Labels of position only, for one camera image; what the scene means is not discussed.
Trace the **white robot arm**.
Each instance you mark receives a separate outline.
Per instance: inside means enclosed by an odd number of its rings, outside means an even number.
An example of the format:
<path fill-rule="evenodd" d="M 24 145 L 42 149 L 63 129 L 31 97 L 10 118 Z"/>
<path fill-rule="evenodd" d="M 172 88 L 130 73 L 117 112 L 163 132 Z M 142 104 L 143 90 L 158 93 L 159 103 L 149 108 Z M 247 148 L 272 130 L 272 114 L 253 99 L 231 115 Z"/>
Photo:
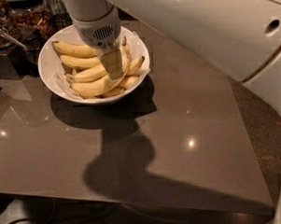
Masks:
<path fill-rule="evenodd" d="M 281 116 L 281 0 L 63 0 L 81 40 L 113 78 L 120 11 L 240 81 Z"/>

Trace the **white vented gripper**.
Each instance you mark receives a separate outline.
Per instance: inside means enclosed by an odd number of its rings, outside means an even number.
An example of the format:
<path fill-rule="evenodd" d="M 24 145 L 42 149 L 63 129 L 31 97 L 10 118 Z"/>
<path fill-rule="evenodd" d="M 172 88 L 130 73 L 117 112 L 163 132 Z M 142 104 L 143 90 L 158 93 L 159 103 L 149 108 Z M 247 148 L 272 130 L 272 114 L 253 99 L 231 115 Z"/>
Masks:
<path fill-rule="evenodd" d="M 98 49 L 97 57 L 112 79 L 123 76 L 121 49 L 118 47 L 121 26 L 119 13 L 113 7 L 102 18 L 94 21 L 73 19 L 81 41 L 88 46 Z"/>

